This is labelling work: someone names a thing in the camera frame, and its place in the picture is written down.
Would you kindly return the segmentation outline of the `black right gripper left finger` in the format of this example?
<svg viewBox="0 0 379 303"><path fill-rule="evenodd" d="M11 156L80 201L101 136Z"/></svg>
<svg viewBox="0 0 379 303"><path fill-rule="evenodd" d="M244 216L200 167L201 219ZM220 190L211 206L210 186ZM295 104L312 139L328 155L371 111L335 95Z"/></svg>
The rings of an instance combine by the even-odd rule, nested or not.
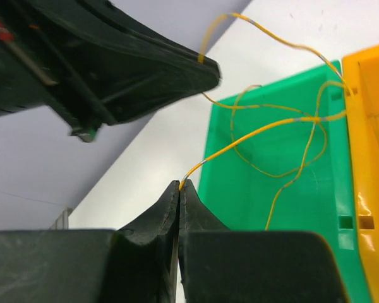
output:
<svg viewBox="0 0 379 303"><path fill-rule="evenodd" d="M179 190L118 230L0 232L0 302L174 302Z"/></svg>

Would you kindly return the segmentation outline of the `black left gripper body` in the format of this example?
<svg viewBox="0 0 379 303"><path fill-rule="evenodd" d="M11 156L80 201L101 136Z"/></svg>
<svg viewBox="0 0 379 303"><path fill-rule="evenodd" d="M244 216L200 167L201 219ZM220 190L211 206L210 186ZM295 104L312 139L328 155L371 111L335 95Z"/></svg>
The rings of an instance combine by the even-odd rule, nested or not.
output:
<svg viewBox="0 0 379 303"><path fill-rule="evenodd" d="M0 1L0 117L50 107L72 136L92 142L101 126L101 22L78 1Z"/></svg>

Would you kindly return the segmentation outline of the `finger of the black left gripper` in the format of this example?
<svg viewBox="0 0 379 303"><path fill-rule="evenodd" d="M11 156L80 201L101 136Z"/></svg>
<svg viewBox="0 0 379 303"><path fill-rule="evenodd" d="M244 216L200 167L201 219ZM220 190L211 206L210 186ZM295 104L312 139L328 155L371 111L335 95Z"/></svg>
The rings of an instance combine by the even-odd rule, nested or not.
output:
<svg viewBox="0 0 379 303"><path fill-rule="evenodd" d="M218 64L136 21L110 1L29 1L59 61L51 93L84 122L133 121L215 88Z"/></svg>

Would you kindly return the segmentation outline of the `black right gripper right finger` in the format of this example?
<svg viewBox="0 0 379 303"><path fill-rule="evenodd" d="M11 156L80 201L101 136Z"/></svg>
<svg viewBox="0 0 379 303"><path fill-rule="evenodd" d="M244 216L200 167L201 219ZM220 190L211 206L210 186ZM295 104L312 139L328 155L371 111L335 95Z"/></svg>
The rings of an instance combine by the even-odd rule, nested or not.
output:
<svg viewBox="0 0 379 303"><path fill-rule="evenodd" d="M318 234L234 231L180 191L179 264L187 302L348 302L332 251Z"/></svg>

